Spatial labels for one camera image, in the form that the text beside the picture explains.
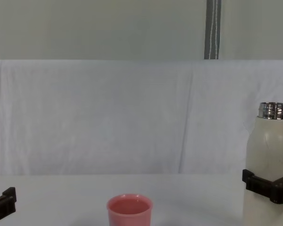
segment gray wall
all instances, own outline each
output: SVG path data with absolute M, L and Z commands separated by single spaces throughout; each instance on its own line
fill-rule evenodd
M 203 59 L 205 0 L 0 0 L 0 59 Z

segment white wall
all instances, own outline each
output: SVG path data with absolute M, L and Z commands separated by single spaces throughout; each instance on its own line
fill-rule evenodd
M 205 0 L 0 0 L 0 59 L 203 59 Z
M 283 0 L 222 0 L 220 59 L 283 59 Z

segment white cloth backdrop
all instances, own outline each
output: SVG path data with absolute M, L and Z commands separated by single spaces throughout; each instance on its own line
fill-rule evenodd
M 191 63 L 0 61 L 0 174 L 177 173 Z
M 262 101 L 283 61 L 0 61 L 0 175 L 240 172 Z
M 219 59 L 283 59 L 283 0 L 222 0 Z

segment pink cup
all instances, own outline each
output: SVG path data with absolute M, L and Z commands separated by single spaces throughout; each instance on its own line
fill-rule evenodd
M 121 194 L 107 203 L 110 226 L 150 226 L 152 201 L 140 194 Z

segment white fabric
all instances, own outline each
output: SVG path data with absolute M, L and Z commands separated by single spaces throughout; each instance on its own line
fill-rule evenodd
M 283 0 L 222 0 L 219 59 L 283 59 Z
M 262 101 L 283 61 L 0 61 L 0 175 L 240 173 Z
M 191 63 L 0 61 L 0 175 L 178 173 Z
M 0 59 L 203 59 L 205 0 L 0 0 Z
M 283 102 L 283 61 L 193 64 L 183 173 L 241 173 L 260 102 Z

